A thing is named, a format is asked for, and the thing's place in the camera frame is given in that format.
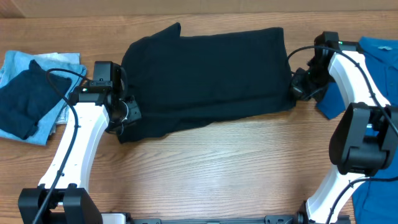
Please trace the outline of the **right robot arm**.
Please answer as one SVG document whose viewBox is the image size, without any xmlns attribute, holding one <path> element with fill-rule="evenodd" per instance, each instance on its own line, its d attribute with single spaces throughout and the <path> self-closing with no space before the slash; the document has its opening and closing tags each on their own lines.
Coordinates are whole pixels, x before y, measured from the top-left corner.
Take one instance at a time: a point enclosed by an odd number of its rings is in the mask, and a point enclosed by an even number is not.
<svg viewBox="0 0 398 224">
<path fill-rule="evenodd" d="M 303 202 L 291 223 L 344 223 L 339 212 L 356 189 L 377 182 L 397 148 L 397 108 L 377 89 L 357 42 L 316 40 L 308 70 L 294 72 L 290 91 L 295 99 L 319 101 L 334 81 L 345 113 L 329 143 L 332 167 L 317 191 Z"/>
</svg>

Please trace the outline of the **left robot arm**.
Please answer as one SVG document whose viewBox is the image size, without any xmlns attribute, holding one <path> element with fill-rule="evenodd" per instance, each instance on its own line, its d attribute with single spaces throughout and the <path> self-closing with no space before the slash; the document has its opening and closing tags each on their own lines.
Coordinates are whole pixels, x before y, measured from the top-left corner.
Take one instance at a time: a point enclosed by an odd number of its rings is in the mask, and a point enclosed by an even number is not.
<svg viewBox="0 0 398 224">
<path fill-rule="evenodd" d="M 99 211 L 89 195 L 91 168 L 105 132 L 121 134 L 141 118 L 134 97 L 110 86 L 78 86 L 69 97 L 70 117 L 55 157 L 36 188 L 22 189 L 24 223 L 131 222 L 125 212 Z"/>
</svg>

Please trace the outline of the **black t-shirt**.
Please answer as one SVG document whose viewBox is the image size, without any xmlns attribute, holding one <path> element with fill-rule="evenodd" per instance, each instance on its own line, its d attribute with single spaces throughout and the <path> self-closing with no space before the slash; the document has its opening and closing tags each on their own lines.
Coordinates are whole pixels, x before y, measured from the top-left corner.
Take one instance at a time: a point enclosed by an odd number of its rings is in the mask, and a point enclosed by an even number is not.
<svg viewBox="0 0 398 224">
<path fill-rule="evenodd" d="M 290 67 L 280 27 L 194 37 L 181 25 L 133 42 L 121 65 L 141 118 L 119 142 L 287 111 Z"/>
</svg>

